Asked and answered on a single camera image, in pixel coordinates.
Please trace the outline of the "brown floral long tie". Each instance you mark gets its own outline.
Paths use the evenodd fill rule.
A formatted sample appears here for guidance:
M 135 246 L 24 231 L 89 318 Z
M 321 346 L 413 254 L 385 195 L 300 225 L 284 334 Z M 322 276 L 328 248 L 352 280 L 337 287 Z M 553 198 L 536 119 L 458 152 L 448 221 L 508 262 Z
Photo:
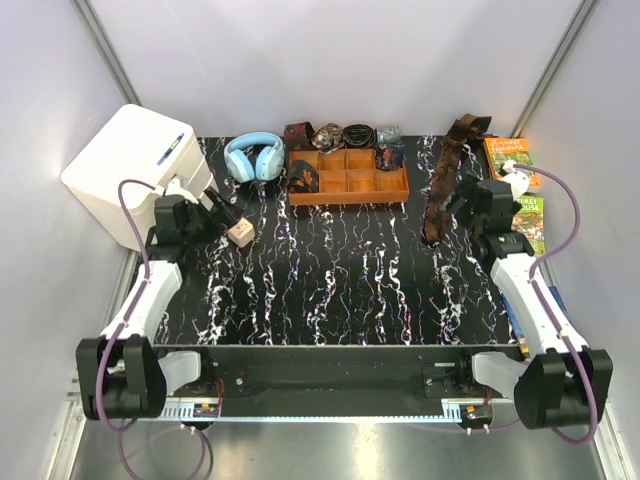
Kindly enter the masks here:
M 457 119 L 444 136 L 423 218 L 422 239 L 427 245 L 439 243 L 450 227 L 451 214 L 446 212 L 444 204 L 457 184 L 463 147 L 481 140 L 491 121 L 491 116 L 466 114 Z

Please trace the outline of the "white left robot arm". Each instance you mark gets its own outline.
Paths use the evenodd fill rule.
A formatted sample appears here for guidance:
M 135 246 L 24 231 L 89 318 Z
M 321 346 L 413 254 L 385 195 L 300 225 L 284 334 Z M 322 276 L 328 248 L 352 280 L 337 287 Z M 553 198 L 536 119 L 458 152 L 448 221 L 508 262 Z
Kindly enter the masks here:
M 219 239 L 243 217 L 213 188 L 201 200 L 164 194 L 154 204 L 155 223 L 144 240 L 143 263 L 116 317 L 76 348 L 76 366 L 85 416 L 157 418 L 169 394 L 185 387 L 196 396 L 215 386 L 216 372 L 194 350 L 158 357 L 152 342 L 171 299 L 183 283 L 186 251 Z

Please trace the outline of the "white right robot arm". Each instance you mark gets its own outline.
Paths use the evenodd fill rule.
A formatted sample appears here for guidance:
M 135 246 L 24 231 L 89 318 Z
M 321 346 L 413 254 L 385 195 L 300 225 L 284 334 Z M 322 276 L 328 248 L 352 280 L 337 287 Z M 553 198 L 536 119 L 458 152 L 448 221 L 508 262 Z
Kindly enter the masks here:
M 475 353 L 454 371 L 454 384 L 466 396 L 488 387 L 510 399 L 529 430 L 550 428 L 562 436 L 564 428 L 582 425 L 590 440 L 604 413 L 613 362 L 571 325 L 527 238 L 512 228 L 525 179 L 520 172 L 502 180 L 469 175 L 441 208 L 467 229 L 475 259 L 504 295 L 529 347 L 528 362 L 497 351 Z

